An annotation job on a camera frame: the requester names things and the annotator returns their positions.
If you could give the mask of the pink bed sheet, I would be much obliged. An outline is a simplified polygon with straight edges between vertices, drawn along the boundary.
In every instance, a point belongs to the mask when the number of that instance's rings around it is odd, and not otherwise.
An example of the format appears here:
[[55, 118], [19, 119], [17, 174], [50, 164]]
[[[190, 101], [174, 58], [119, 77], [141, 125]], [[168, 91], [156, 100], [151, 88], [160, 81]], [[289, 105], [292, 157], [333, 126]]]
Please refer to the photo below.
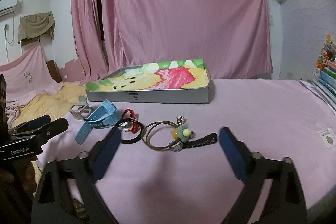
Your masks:
[[[197, 138], [227, 126], [251, 151], [293, 159], [310, 222], [335, 208], [335, 148], [321, 136], [335, 133], [335, 115], [298, 81], [215, 80], [205, 105], [116, 106], [143, 124], [184, 116]], [[221, 223], [243, 184], [219, 144], [175, 153], [138, 142], [120, 145], [96, 188], [120, 223]]]

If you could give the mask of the blue wrist watch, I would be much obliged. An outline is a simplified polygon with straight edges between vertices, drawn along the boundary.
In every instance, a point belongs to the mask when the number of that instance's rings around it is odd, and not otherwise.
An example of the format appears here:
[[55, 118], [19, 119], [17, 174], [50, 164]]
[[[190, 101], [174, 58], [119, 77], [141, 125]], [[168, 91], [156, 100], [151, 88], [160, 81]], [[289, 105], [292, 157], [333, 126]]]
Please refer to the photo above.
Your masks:
[[109, 100], [103, 103], [85, 119], [84, 124], [78, 131], [75, 140], [83, 144], [92, 129], [102, 129], [115, 125], [121, 118], [116, 106]]

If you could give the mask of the stack of books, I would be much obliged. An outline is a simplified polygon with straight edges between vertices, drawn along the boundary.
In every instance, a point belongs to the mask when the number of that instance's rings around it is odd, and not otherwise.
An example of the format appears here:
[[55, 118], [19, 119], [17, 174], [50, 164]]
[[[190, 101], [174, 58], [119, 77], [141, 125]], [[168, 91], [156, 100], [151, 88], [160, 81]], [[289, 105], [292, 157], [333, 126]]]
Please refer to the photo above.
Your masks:
[[300, 79], [300, 84], [329, 106], [335, 114], [335, 38], [325, 35], [311, 80]]

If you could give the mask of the white air conditioner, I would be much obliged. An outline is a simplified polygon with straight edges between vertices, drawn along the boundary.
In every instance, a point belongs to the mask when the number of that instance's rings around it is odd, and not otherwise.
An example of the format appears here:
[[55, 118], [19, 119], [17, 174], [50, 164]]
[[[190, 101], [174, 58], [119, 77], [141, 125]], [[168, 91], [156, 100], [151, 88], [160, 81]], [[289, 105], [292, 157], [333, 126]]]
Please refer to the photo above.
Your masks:
[[0, 16], [4, 16], [15, 12], [18, 0], [1, 0], [0, 1]]

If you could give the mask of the olive hanging cloth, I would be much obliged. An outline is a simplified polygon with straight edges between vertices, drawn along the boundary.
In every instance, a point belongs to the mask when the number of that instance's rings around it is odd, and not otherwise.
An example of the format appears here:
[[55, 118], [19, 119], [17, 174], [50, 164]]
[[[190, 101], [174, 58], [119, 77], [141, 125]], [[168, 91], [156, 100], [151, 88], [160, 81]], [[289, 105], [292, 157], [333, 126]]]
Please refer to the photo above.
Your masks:
[[54, 26], [55, 20], [52, 11], [23, 16], [18, 27], [18, 43], [28, 43], [44, 34], [53, 40]]

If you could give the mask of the grey watch buckle band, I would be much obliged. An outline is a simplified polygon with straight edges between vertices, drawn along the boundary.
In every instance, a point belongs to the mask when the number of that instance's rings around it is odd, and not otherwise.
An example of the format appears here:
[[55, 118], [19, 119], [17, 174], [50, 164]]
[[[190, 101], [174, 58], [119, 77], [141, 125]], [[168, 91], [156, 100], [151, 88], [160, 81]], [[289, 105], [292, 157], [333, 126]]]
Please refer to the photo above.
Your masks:
[[78, 103], [72, 105], [69, 112], [76, 120], [84, 121], [92, 113], [93, 109], [89, 106], [86, 96], [79, 96]]

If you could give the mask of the yellow blanket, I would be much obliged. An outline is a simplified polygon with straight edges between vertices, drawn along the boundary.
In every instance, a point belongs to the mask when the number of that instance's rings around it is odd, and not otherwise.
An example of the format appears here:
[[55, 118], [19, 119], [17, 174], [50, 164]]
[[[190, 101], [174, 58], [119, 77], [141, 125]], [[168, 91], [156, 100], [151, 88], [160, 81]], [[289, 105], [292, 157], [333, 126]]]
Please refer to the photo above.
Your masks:
[[23, 122], [49, 115], [54, 121], [64, 117], [70, 107], [79, 102], [80, 96], [85, 96], [85, 88], [78, 83], [62, 82], [62, 88], [54, 95], [39, 94], [27, 105], [18, 107], [18, 117], [10, 127], [15, 127]]

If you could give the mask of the black beaded hair clip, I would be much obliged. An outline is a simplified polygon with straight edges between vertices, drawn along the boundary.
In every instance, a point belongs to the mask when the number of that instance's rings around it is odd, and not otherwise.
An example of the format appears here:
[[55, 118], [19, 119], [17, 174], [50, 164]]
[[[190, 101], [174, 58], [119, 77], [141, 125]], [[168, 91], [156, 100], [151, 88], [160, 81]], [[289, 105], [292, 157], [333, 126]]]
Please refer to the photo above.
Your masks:
[[213, 132], [210, 135], [204, 136], [200, 139], [184, 142], [182, 149], [191, 149], [211, 145], [215, 144], [217, 141], [218, 141], [218, 135], [217, 133]]

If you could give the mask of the white label tag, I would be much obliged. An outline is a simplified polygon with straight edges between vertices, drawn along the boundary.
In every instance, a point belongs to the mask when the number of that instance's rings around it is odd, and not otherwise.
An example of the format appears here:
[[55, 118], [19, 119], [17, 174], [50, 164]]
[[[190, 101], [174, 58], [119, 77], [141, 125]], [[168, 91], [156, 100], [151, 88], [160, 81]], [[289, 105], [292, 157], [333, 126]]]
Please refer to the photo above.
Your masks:
[[336, 146], [336, 138], [333, 130], [328, 128], [317, 132], [326, 149], [330, 150]]

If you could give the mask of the grey tray colourful lining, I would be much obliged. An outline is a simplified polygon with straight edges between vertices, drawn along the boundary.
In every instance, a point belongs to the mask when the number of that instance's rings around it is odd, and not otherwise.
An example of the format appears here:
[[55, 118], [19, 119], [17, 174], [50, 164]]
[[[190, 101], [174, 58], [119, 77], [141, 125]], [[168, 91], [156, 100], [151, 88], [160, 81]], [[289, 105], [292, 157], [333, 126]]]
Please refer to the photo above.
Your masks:
[[203, 59], [123, 67], [84, 85], [90, 101], [208, 103], [211, 77]]

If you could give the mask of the small silver earring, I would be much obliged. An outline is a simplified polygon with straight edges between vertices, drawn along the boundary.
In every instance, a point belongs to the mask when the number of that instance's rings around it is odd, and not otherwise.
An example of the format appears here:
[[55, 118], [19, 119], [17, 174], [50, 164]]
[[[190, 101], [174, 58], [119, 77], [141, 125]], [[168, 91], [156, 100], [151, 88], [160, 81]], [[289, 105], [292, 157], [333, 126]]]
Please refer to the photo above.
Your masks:
[[184, 122], [185, 122], [185, 118], [184, 118], [184, 116], [178, 116], [177, 117], [177, 124], [178, 125], [182, 125], [182, 124], [184, 124]]

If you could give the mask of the pink hanging cloth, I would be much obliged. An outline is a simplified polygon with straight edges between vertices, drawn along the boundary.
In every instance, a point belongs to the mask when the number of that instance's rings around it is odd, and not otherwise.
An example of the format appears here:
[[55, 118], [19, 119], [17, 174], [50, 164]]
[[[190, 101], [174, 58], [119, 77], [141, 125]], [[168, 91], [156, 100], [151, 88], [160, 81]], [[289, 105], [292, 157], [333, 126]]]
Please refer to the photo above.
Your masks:
[[25, 106], [39, 94], [54, 95], [63, 87], [50, 75], [43, 48], [35, 43], [16, 60], [1, 66], [6, 80], [6, 106]]

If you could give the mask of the pink curtain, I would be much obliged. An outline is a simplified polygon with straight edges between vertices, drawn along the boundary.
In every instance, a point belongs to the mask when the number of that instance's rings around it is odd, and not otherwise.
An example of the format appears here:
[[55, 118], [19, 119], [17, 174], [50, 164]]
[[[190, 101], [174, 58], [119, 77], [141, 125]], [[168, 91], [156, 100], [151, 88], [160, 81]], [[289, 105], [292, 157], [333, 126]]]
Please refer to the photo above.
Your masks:
[[273, 71], [266, 0], [71, 0], [71, 15], [84, 82], [187, 59], [215, 79]]

